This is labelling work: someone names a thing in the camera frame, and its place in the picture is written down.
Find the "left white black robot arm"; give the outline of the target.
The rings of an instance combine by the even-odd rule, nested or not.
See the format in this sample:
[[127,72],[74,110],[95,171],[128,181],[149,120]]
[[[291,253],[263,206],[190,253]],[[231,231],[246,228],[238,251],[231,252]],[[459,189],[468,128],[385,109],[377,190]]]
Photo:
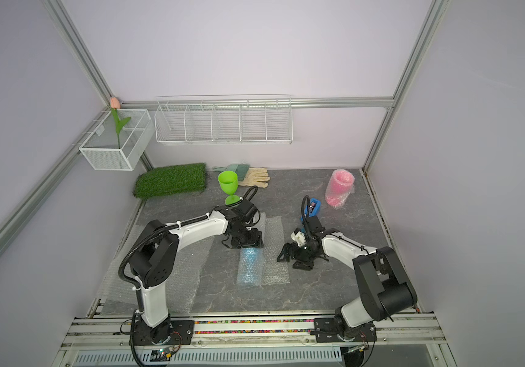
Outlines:
[[259,209],[243,199],[229,206],[216,206],[196,218],[164,224],[150,222],[126,253],[118,277],[132,285],[138,308],[132,316],[131,344],[162,345],[182,341],[175,336],[167,306],[166,282],[172,275],[178,252],[199,241],[223,235],[228,249],[262,248],[263,236],[256,224]]

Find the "blue plastic wine glass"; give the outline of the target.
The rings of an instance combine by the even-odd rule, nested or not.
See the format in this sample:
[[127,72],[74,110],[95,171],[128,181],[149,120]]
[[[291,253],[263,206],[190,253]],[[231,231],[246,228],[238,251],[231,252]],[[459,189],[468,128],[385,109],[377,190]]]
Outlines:
[[243,287],[262,284],[264,262],[262,249],[241,249],[236,284]]

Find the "blue tape dispenser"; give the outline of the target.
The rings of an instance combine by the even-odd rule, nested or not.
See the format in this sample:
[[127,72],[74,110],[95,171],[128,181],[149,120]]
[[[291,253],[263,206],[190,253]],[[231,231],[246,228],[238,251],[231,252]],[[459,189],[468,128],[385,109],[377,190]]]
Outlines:
[[305,208],[304,214],[301,217],[316,217],[320,212],[321,202],[318,199],[311,198],[308,200]]

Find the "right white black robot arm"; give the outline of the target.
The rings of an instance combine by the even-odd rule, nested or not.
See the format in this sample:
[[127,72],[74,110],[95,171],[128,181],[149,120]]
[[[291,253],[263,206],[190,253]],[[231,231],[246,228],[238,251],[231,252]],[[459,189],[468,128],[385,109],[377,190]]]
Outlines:
[[304,217],[302,228],[291,234],[277,257],[278,262],[294,262],[293,268],[310,271],[314,261],[335,259],[354,270],[358,298],[337,308],[333,318],[319,323],[311,332],[317,339],[352,342],[361,337],[375,321],[414,307],[418,295],[394,249],[363,245],[337,229],[327,229],[317,217]]

